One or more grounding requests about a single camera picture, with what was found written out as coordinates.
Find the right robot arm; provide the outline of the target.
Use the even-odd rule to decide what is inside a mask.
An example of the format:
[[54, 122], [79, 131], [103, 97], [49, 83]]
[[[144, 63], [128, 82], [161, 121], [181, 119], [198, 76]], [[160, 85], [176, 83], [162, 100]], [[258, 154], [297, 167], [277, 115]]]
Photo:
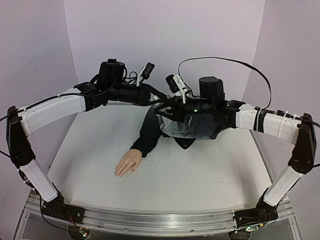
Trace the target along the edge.
[[173, 95], [156, 93], [152, 97], [158, 116], [175, 123], [182, 123], [188, 117], [210, 117], [211, 125], [252, 130], [294, 145], [287, 166], [260, 197], [256, 211], [275, 211], [298, 180], [315, 167], [317, 140], [311, 115], [305, 113], [299, 116], [239, 100], [226, 100], [224, 83], [214, 76], [199, 79], [198, 97], [191, 96], [180, 75], [169, 75], [166, 81]]

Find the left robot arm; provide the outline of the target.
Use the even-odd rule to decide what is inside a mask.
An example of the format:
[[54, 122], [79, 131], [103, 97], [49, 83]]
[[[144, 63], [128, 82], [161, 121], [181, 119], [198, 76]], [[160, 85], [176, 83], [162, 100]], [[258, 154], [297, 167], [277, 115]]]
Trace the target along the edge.
[[32, 105], [12, 106], [7, 110], [6, 141], [10, 160], [23, 181], [48, 203], [47, 209], [56, 218], [64, 218], [68, 208], [38, 163], [28, 138], [61, 119], [106, 106], [110, 101], [144, 107], [165, 100], [162, 92], [144, 83], [154, 68], [155, 65], [148, 62], [133, 79], [129, 79], [123, 62], [108, 59], [100, 64], [98, 73], [90, 81]]

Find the black grey jacket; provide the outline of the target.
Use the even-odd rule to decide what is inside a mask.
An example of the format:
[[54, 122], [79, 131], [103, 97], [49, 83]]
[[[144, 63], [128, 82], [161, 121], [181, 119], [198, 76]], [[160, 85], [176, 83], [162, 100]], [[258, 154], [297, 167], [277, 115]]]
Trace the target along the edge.
[[211, 116], [186, 116], [183, 122], [176, 122], [164, 116], [157, 115], [152, 105], [142, 123], [139, 138], [130, 147], [139, 150], [146, 157], [158, 143], [160, 137], [174, 138], [184, 150], [188, 149], [196, 139], [216, 139], [227, 126], [214, 122]]

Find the mannequin hand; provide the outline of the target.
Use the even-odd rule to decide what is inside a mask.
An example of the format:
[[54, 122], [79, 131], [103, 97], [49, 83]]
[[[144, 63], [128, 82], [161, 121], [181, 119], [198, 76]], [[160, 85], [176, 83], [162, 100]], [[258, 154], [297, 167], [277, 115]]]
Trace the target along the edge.
[[137, 149], [130, 149], [125, 153], [122, 159], [117, 164], [114, 176], [116, 178], [121, 178], [126, 173], [133, 173], [138, 169], [142, 162], [142, 152]]

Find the aluminium front rail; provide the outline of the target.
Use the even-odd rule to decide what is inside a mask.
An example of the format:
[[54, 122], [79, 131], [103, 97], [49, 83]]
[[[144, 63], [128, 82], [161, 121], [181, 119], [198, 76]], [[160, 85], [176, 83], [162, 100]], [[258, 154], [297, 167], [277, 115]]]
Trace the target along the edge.
[[[229, 232], [237, 234], [240, 231], [252, 234], [271, 231], [275, 233], [276, 239], [279, 239], [282, 233], [287, 233], [288, 239], [301, 239], [296, 217], [288, 199], [278, 205], [277, 220], [240, 230], [236, 229], [236, 221], [233, 219], [237, 210], [158, 213], [103, 210], [92, 207], [84, 209], [83, 222], [78, 226], [90, 231], [143, 237], [191, 237]], [[42, 218], [40, 200], [36, 194], [30, 193], [25, 210]], [[45, 218], [55, 225], [68, 225], [64, 220], [49, 216]]]

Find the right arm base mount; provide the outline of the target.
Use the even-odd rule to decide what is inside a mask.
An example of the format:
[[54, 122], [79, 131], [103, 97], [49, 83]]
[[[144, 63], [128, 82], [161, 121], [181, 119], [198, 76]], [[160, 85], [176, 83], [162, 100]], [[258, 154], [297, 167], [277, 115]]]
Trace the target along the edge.
[[278, 219], [277, 208], [279, 203], [274, 206], [264, 201], [262, 195], [254, 208], [238, 210], [234, 213], [233, 219], [236, 223], [236, 229], [242, 230], [247, 227], [259, 226]]

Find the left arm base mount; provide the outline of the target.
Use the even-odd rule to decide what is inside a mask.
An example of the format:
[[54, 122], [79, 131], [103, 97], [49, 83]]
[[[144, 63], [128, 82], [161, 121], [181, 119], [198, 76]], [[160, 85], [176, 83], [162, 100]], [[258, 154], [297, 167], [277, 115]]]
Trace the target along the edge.
[[[85, 240], [89, 237], [88, 232], [83, 227], [78, 226], [78, 224], [83, 222], [85, 209], [80, 206], [66, 204], [60, 193], [57, 198], [50, 202], [45, 201], [42, 196], [39, 195], [39, 209], [42, 219], [48, 225], [63, 230], [72, 240]], [[63, 228], [51, 223], [46, 217], [67, 221], [68, 225]]]

